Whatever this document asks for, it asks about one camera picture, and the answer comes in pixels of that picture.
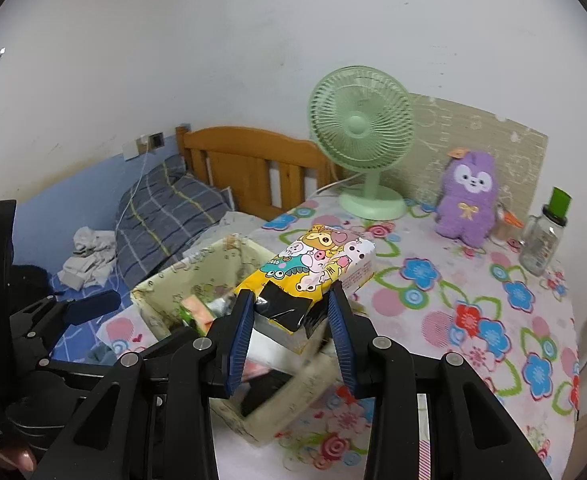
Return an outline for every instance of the screw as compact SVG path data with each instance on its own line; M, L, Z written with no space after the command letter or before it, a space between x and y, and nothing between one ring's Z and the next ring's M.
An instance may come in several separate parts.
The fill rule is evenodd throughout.
M138 354L136 354L135 352L127 352L125 355L123 355L120 358L120 364L122 366L126 366L127 368L129 366L133 366L137 362L138 362Z
M451 366L460 366L464 363L462 356L456 352L449 352L445 359Z
M380 350L391 348L391 339L385 337L384 335L374 337L372 343L375 348L379 348Z
M206 350L208 348L211 348L212 344L213 343L211 339L209 339L208 337L199 337L198 339L193 341L193 348L195 348L196 350Z

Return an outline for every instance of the wall outlet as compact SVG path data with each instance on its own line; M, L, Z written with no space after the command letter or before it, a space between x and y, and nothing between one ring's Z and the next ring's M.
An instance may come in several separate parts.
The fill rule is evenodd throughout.
M144 153L152 152L164 146L164 133L144 135L135 140L130 140L122 145L122 156L124 160L131 160Z

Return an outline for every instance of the pillow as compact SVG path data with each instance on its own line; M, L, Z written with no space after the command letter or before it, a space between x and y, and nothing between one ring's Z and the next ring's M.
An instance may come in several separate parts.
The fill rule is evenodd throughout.
M118 218L126 212L116 231L118 268L129 288L179 262L230 210L220 190L186 172L180 155L153 168L135 188L120 199Z

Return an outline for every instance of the baby bottle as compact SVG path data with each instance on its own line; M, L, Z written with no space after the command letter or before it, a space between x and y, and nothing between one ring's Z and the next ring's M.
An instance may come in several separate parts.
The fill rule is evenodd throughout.
M540 216L529 216L523 229L520 264L534 276L541 276L551 261L567 225L567 209L571 197L557 187L553 188L549 203Z

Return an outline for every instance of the yellow cartoon package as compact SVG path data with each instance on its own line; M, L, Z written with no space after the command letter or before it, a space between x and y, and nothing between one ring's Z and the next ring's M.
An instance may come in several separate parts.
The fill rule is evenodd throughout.
M336 280L341 280L345 294L353 294L373 273L375 246L357 234L314 225L305 234L256 270L235 292L248 288L256 295L256 330L285 344L274 336L273 328L304 338L288 348L300 346L326 317L323 294Z

